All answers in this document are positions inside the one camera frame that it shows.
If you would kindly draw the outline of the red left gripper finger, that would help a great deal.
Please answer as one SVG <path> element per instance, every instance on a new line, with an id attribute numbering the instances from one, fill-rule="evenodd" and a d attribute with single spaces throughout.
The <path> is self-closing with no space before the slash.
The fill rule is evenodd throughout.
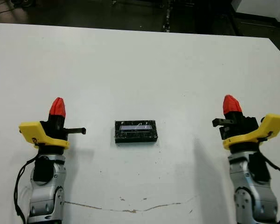
<path id="1" fill-rule="evenodd" d="M 62 98 L 58 98 L 57 101 L 57 118 L 58 118 L 58 124 L 60 127 L 64 126 L 66 117 L 66 111 L 65 111 L 65 104 Z"/>
<path id="2" fill-rule="evenodd" d="M 57 122 L 58 122 L 58 117 L 56 115 L 57 103 L 58 103 L 58 98 L 54 100 L 49 111 L 49 125 L 51 127 L 57 127 Z"/>

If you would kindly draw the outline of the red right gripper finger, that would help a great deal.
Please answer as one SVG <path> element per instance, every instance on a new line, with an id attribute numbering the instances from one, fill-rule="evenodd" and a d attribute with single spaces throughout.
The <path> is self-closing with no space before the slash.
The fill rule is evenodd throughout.
<path id="1" fill-rule="evenodd" d="M 231 96 L 231 118 L 232 119 L 242 119 L 243 113 L 239 102 Z"/>
<path id="2" fill-rule="evenodd" d="M 226 95 L 223 101 L 223 113 L 226 119 L 231 119 L 231 109 L 233 107 L 233 99 L 231 95 Z"/>

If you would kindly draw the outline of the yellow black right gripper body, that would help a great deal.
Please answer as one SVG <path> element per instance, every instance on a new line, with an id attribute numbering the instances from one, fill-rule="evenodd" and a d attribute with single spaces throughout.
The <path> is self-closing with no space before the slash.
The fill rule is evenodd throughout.
<path id="1" fill-rule="evenodd" d="M 276 137 L 280 132 L 280 115 L 267 114 L 258 124 L 255 117 L 245 117 L 241 113 L 228 113 L 228 119 L 215 118 L 214 127 L 219 126 L 223 147 L 231 147 L 241 143 L 261 143 Z"/>

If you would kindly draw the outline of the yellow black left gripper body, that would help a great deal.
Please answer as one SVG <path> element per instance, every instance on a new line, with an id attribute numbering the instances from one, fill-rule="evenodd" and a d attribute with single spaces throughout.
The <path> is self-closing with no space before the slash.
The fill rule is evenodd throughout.
<path id="1" fill-rule="evenodd" d="M 24 139 L 35 148 L 61 147 L 68 149 L 68 134 L 86 134 L 86 128 L 64 128 L 50 124 L 48 121 L 22 122 L 19 131 Z"/>

